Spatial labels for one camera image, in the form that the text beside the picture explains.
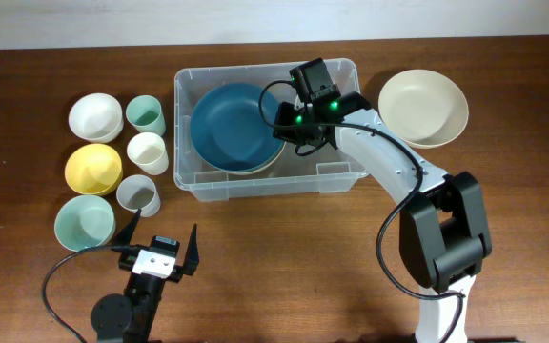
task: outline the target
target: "white plate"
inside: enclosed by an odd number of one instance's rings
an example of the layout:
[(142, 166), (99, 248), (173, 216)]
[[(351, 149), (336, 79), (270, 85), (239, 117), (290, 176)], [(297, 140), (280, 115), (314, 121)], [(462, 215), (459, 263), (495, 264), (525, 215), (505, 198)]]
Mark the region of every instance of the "white plate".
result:
[(404, 71), (380, 91), (378, 110), (385, 125), (414, 148), (455, 140), (469, 119), (467, 100), (448, 77), (434, 71)]

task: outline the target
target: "white bowl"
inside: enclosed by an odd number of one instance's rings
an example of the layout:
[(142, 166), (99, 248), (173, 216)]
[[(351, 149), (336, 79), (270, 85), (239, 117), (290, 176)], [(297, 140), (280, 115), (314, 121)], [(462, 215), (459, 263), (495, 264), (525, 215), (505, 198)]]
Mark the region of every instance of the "white bowl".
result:
[(122, 107), (111, 95), (86, 95), (71, 108), (69, 127), (76, 136), (89, 142), (109, 143), (124, 127)]
[(414, 148), (455, 140), (467, 126), (469, 108), (461, 89), (434, 71), (404, 71), (380, 91), (378, 110), (395, 135)]

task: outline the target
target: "gray cup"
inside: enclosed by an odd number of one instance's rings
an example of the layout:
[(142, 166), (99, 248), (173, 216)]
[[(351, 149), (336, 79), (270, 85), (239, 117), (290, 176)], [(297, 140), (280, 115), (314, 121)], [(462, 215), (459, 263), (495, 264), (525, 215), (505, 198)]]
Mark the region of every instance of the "gray cup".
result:
[(139, 132), (161, 136), (167, 129), (162, 106), (158, 99), (150, 95), (135, 97), (126, 108), (126, 118)]

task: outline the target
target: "green cup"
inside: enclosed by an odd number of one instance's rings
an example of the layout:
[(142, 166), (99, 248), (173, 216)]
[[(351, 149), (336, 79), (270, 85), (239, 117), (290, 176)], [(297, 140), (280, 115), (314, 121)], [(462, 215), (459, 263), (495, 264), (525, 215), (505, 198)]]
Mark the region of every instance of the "green cup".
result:
[(161, 136), (167, 129), (162, 106), (153, 96), (135, 97), (126, 108), (126, 118), (139, 132), (151, 132)]
[(54, 220), (56, 239), (74, 252), (103, 245), (112, 239), (114, 232), (112, 206), (96, 195), (74, 197)]

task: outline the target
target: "tabletop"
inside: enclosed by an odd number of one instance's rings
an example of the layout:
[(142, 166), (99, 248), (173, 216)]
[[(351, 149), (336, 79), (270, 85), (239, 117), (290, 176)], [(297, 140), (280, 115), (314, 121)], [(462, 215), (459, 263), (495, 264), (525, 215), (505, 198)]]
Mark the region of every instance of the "tabletop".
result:
[[(173, 79), (183, 68), (346, 57), (362, 93), (377, 104), (393, 75), (427, 69), (465, 93), (470, 119), (454, 142), (419, 153), (482, 186), (493, 253), (469, 297), (470, 338), (549, 342), (549, 37), (449, 38), (357, 42), (0, 50), (0, 343), (74, 342), (42, 305), (43, 277), (70, 253), (53, 221), (76, 196), (63, 175), (86, 144), (68, 126), (71, 105), (104, 92), (123, 108), (138, 94), (163, 104), (173, 146)], [(111, 146), (126, 175), (136, 134), (125, 125)], [(201, 262), (193, 277), (167, 285), (152, 339), (173, 342), (383, 342), (409, 335), (418, 303), (399, 292), (376, 262), (378, 226), (394, 206), (371, 177), (350, 191), (238, 198), (201, 203), (155, 176), (162, 209), (144, 218), (133, 243), (153, 235), (185, 247), (198, 224)], [(119, 230), (132, 216), (105, 196)], [(397, 250), (398, 222), (384, 240), (394, 274), (417, 288)], [(95, 252), (52, 278), (58, 313), (95, 341), (94, 303), (122, 293), (128, 273), (112, 252)]]

